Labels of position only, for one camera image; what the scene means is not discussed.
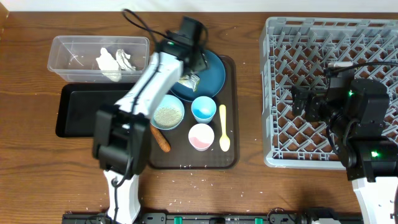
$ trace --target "spoon handle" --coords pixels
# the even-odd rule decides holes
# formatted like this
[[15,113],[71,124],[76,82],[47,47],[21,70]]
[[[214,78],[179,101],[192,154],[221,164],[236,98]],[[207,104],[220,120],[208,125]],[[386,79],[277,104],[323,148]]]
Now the spoon handle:
[[225,105],[220,105],[219,111],[220,111],[220,120],[221,120],[221,130],[223,132],[223,135],[226,135],[226,127],[225,127],[226,107],[225,107]]

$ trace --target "green light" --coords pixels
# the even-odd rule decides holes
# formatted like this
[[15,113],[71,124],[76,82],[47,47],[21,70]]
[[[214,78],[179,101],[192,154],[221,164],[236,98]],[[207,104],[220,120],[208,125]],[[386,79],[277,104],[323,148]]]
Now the green light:
[[379,156],[379,153],[376,152],[376,151],[372,151],[371,154],[372,154],[372,157],[377,157],[377,156]]

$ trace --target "pink liquid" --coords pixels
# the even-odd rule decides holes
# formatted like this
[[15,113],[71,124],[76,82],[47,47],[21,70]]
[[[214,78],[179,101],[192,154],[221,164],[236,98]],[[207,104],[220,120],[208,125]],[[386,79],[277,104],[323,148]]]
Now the pink liquid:
[[208,143],[203,142],[203,141],[200,141],[200,140],[199,140],[198,138],[196,138],[196,137],[191,137],[189,140],[191,141],[191,144],[193,144],[195,147],[200,148],[200,149],[206,148],[206,147],[209,146]]

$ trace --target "dark brown tray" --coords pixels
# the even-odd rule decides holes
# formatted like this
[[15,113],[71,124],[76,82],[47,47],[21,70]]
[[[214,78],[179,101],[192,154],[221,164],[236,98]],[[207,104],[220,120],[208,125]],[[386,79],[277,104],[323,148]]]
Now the dark brown tray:
[[[228,56],[220,56],[225,66],[226,79],[221,91],[213,98],[217,104],[217,112],[209,125],[215,133],[213,144],[200,152],[191,146],[188,132],[197,121],[191,112],[191,103],[184,102],[185,116],[182,122],[173,130],[162,131],[171,145],[170,152],[162,151],[152,137],[152,152],[149,165],[155,169],[229,169],[239,159],[239,128],[238,101],[236,96],[236,69],[234,61]],[[221,121],[218,112],[219,105],[226,106],[226,132],[231,140],[227,152],[220,148]]]

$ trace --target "carrot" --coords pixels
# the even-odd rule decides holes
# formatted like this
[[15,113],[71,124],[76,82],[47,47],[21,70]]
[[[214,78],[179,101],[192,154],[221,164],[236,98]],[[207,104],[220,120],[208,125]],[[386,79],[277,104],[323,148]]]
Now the carrot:
[[159,144],[160,148],[164,152],[170,152],[171,150],[170,144],[167,142],[166,138],[163,137],[162,133],[153,125],[150,125],[150,131],[154,135],[156,142]]

